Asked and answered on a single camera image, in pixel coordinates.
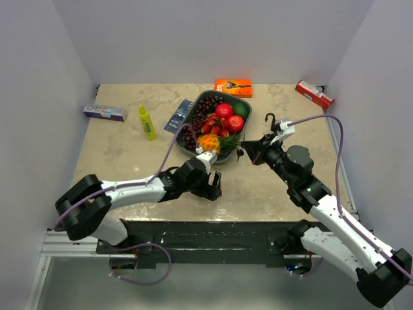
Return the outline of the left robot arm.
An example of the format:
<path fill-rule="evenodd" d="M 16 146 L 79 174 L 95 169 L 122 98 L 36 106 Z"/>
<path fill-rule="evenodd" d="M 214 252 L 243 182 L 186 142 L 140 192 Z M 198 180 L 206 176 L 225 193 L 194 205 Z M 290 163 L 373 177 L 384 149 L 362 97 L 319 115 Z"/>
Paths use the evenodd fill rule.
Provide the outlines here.
<path fill-rule="evenodd" d="M 89 174 L 56 201 L 58 223 L 72 241 L 91 236 L 109 243 L 119 253 L 127 253 L 134 238 L 123 220 L 108 213 L 137 203 L 176 200 L 186 192 L 215 201 L 222 195 L 221 173 L 212 172 L 211 166 L 209 153 L 203 153 L 180 167 L 140 180 L 101 181 Z"/>

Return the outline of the small black key bunch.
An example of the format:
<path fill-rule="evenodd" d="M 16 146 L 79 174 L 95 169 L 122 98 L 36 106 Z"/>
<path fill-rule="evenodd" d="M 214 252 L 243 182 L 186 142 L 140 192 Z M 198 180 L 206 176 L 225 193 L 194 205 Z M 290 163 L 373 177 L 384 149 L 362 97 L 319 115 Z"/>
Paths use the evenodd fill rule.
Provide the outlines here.
<path fill-rule="evenodd" d="M 236 149 L 237 162 L 239 162 L 239 159 L 244 155 L 244 150 L 241 147 Z"/>

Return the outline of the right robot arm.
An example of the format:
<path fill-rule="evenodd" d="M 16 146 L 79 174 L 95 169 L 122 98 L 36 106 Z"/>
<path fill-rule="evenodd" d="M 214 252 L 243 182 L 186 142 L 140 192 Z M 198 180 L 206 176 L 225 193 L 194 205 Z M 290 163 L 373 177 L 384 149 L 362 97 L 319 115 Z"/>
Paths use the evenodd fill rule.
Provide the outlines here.
<path fill-rule="evenodd" d="M 342 208 L 338 197 L 313 175 L 307 148 L 293 145 L 284 150 L 270 135 L 243 141 L 241 147 L 252 164 L 266 163 L 287 185 L 290 200 L 332 233 L 325 236 L 317 227 L 302 225 L 287 238 L 293 253 L 308 250 L 322 256 L 351 277 L 362 296 L 378 308 L 408 285 L 412 256 L 382 242 Z"/>

